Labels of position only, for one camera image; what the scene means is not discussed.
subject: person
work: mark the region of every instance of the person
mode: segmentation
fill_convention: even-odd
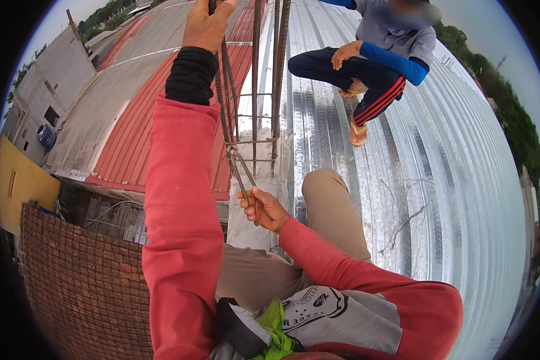
[[[337,86],[342,97],[365,92],[350,119],[350,143],[362,146],[368,136],[366,123],[402,97],[406,80],[418,86],[430,71],[436,45],[430,25],[441,14],[435,6],[423,4],[429,0],[320,1],[360,12],[356,41],[293,56],[288,69],[297,77]],[[394,21],[399,29],[377,24],[384,12],[399,18]]]
[[[286,360],[446,358],[462,326],[460,294],[375,266],[346,184],[332,169],[304,178],[308,226],[270,193],[247,191],[252,206],[238,196],[247,219],[278,234],[297,266],[224,243],[210,184],[220,109],[209,99],[214,54],[235,6],[227,0],[209,16],[208,0],[195,2],[153,112],[142,266],[154,358],[241,359],[221,338],[216,297],[251,312],[279,298],[281,330],[304,347]]]

